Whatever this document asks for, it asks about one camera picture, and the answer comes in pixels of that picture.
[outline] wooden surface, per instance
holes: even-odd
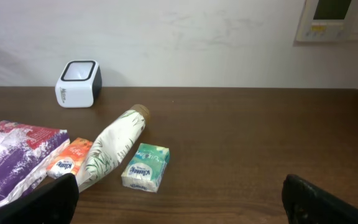
[[[0,88],[0,120],[94,140],[136,103],[150,125],[81,193],[73,223],[288,223],[289,173],[358,207],[358,90],[104,88],[93,107],[65,109],[54,88]],[[157,194],[121,185],[140,142],[170,148]]]

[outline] white cube device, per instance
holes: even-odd
[[[99,63],[94,60],[68,62],[56,83],[56,98],[65,108],[85,108],[93,105],[102,88]]]

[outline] dark screen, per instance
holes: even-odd
[[[313,19],[345,19],[351,1],[319,0]]]

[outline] wall-mounted device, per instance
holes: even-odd
[[[296,40],[358,40],[358,0],[306,0]]]
[[[56,99],[60,106],[66,108],[90,107],[101,88],[102,76],[97,61],[71,61],[56,83]]]

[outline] brown cap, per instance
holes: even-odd
[[[137,112],[139,112],[145,119],[146,124],[150,122],[151,116],[150,116],[150,111],[149,109],[147,109],[147,107],[143,105],[134,105],[131,107],[131,110],[136,110]]]

